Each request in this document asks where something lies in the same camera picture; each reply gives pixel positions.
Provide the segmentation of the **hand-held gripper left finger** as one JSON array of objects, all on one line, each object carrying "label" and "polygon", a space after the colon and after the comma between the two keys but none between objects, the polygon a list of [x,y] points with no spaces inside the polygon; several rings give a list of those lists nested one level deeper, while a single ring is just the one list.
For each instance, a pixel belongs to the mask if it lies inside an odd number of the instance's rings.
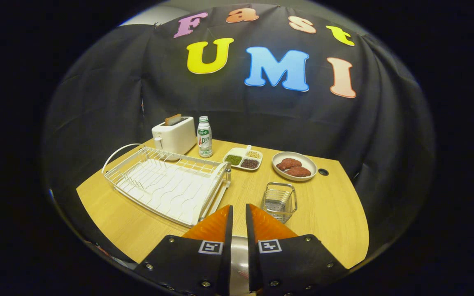
[{"label": "hand-held gripper left finger", "polygon": [[233,207],[210,214],[182,236],[167,235],[134,269],[173,296],[228,296]]}]

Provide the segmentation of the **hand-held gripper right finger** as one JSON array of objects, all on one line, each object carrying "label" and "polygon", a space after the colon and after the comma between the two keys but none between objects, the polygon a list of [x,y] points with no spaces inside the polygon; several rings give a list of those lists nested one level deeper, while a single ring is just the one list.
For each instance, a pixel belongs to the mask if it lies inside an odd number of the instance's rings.
[{"label": "hand-held gripper right finger", "polygon": [[247,204],[249,289],[258,296],[319,296],[348,269],[314,235],[297,235]]}]

